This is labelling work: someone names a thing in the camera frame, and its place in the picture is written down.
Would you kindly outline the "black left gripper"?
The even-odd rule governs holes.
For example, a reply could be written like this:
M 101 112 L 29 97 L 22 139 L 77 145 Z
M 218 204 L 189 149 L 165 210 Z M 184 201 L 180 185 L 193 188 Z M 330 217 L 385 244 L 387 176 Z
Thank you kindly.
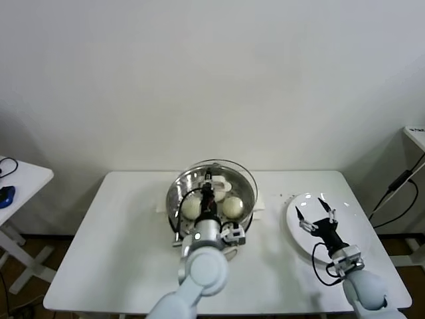
M 204 175 L 203 186 L 201 189 L 202 199 L 199 221 L 205 219 L 218 221 L 217 204 L 214 199 L 213 189 L 214 187 L 212 171 L 210 169 L 207 169 Z

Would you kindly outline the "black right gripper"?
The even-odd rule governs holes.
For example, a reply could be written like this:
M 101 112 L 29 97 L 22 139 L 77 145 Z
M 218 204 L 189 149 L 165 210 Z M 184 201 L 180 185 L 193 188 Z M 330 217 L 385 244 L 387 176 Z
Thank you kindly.
M 335 218 L 336 209 L 332 208 L 327 202 L 322 200 L 322 198 L 318 198 L 318 200 L 327 212 L 328 218 L 310 223 L 305 219 L 298 207 L 296 207 L 299 226 L 304 231 L 311 232 L 313 237 L 319 237 L 322 239 L 329 253 L 336 253 L 338 250 L 348 247 L 349 244 L 345 243 L 337 234 L 338 222 Z

